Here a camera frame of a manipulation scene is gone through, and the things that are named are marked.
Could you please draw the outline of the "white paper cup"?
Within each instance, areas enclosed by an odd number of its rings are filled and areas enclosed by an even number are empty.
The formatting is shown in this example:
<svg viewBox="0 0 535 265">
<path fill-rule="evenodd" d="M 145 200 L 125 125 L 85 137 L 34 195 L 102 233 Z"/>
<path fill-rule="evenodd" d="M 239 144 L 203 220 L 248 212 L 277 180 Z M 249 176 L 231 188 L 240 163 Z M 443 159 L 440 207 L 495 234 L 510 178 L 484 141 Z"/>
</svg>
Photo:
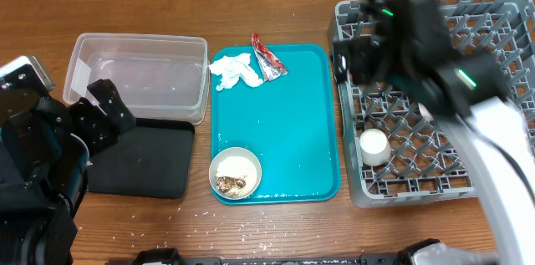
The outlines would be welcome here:
<svg viewBox="0 0 535 265">
<path fill-rule="evenodd" d="M 381 130 L 368 129 L 359 137 L 362 161 L 368 166 L 381 166 L 390 158 L 390 143 Z"/>
</svg>

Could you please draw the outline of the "red foil wrapper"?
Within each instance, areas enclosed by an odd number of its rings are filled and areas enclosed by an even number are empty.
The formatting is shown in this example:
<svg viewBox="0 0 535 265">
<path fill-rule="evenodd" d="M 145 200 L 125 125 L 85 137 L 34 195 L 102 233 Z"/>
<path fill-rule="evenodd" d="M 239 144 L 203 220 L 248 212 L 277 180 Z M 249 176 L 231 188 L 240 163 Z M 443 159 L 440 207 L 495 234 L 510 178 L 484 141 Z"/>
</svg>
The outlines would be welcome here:
<svg viewBox="0 0 535 265">
<path fill-rule="evenodd" d="M 257 33 L 252 34 L 251 43 L 265 81 L 273 81 L 288 73 L 281 60 L 266 45 L 261 43 Z"/>
</svg>

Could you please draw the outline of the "white tissue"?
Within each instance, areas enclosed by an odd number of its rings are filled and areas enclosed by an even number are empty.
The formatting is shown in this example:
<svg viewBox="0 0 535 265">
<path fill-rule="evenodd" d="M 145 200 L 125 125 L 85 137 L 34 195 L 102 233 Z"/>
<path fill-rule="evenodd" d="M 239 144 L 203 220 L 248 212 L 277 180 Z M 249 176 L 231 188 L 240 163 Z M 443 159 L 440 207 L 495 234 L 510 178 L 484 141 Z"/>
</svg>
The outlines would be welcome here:
<svg viewBox="0 0 535 265">
<path fill-rule="evenodd" d="M 263 84 L 263 80 L 250 66 L 251 54 L 242 53 L 238 56 L 223 56 L 209 65 L 212 74 L 220 76 L 220 83 L 216 91 L 231 89 L 240 80 L 248 87 L 256 88 Z"/>
</svg>

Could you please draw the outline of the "grey bowl with rice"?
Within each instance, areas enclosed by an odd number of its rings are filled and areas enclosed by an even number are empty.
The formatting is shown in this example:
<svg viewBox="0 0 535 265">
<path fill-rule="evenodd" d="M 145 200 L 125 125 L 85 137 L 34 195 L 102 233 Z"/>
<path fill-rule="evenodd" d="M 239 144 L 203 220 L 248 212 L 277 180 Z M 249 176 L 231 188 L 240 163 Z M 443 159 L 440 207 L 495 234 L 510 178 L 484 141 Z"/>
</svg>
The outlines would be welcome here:
<svg viewBox="0 0 535 265">
<path fill-rule="evenodd" d="M 245 148 L 222 150 L 210 164 L 211 188 L 218 198 L 224 200 L 242 201 L 250 198 L 259 187 L 261 179 L 259 159 Z"/>
</svg>

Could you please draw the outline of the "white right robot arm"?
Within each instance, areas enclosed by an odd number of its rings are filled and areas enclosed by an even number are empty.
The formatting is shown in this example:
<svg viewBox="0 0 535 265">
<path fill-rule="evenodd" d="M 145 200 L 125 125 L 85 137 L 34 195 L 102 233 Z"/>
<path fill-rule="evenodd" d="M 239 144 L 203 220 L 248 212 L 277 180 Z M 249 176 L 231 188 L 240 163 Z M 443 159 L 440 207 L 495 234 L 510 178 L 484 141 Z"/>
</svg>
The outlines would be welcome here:
<svg viewBox="0 0 535 265">
<path fill-rule="evenodd" d="M 349 193 L 362 208 L 476 197 L 496 254 L 437 240 L 401 264 L 534 261 L 532 0 L 347 0 L 329 26 Z"/>
</svg>

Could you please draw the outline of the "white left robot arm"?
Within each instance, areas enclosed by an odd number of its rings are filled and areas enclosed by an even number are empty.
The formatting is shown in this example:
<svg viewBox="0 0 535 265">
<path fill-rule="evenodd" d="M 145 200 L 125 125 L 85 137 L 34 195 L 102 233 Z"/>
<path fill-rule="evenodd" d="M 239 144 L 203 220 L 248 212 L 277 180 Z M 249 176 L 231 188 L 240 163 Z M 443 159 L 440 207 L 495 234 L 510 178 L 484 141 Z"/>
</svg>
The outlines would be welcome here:
<svg viewBox="0 0 535 265">
<path fill-rule="evenodd" d="M 116 145 L 135 117 L 109 79 L 97 99 L 70 106 L 33 89 L 1 93 L 1 262 L 70 264 L 74 217 L 89 187 L 91 157 Z"/>
</svg>

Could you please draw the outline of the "grey dishwasher rack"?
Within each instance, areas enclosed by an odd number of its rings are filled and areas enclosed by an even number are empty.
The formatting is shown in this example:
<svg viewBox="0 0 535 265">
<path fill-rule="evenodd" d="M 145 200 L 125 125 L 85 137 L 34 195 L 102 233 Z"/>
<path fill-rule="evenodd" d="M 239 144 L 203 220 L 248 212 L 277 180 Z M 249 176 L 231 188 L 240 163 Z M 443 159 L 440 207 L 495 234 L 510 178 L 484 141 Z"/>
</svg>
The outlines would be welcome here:
<svg viewBox="0 0 535 265">
<path fill-rule="evenodd" d="M 439 0 L 453 44 L 462 52 L 492 51 L 507 76 L 510 97 L 534 138 L 534 1 Z M 436 124 L 405 93 L 385 83 L 357 86 L 331 62 L 339 90 L 349 192 L 356 206 L 426 204 L 475 195 L 471 179 Z M 391 146 L 381 166 L 362 161 L 359 136 L 377 128 Z"/>
</svg>

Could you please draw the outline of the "clear plastic container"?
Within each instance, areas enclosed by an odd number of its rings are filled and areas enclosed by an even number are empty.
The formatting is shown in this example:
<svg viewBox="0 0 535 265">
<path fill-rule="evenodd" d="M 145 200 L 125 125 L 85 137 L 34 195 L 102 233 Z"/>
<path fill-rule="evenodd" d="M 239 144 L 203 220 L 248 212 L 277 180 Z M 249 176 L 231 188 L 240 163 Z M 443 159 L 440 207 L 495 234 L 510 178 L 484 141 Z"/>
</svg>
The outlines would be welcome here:
<svg viewBox="0 0 535 265">
<path fill-rule="evenodd" d="M 83 33 L 69 60 L 63 100 L 73 104 L 84 97 L 96 104 L 88 86 L 109 79 L 135 117 L 199 125 L 210 90 L 208 66 L 204 38 Z"/>
</svg>

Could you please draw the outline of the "black plastic tray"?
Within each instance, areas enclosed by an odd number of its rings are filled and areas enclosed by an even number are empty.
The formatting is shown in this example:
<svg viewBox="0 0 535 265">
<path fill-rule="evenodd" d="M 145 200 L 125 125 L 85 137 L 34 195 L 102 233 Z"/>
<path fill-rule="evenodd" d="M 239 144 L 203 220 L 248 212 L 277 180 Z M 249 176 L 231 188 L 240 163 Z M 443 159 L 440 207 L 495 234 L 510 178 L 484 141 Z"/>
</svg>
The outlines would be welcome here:
<svg viewBox="0 0 535 265">
<path fill-rule="evenodd" d="M 138 118 L 117 144 L 90 158 L 89 191 L 181 199 L 194 139 L 195 127 L 189 122 Z"/>
</svg>

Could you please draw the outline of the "teal plastic tray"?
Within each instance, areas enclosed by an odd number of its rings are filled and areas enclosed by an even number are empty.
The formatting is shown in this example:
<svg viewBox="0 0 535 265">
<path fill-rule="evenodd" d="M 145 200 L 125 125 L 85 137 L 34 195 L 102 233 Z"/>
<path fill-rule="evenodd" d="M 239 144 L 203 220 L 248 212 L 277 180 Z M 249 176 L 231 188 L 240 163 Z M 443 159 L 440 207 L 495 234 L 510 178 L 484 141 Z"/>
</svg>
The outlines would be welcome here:
<svg viewBox="0 0 535 265">
<path fill-rule="evenodd" d="M 241 205 L 327 201 L 341 185 L 327 54 L 310 43 L 270 50 L 288 74 L 211 92 L 211 155 L 242 147 L 259 159 L 259 186 Z"/>
</svg>

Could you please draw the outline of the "black rail at bottom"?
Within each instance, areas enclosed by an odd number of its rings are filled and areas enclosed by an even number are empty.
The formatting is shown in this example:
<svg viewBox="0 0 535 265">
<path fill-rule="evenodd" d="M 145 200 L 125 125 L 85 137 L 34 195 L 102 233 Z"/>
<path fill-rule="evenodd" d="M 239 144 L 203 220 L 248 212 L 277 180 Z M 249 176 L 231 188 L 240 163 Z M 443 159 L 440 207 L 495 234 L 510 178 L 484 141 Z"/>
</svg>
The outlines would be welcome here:
<svg viewBox="0 0 535 265">
<path fill-rule="evenodd" d="M 435 238 L 429 238 L 398 252 L 362 253 L 357 257 L 185 258 L 175 248 L 158 248 L 139 252 L 131 263 L 134 265 L 497 265 L 499 261 L 495 253 L 468 252 L 448 247 Z"/>
</svg>

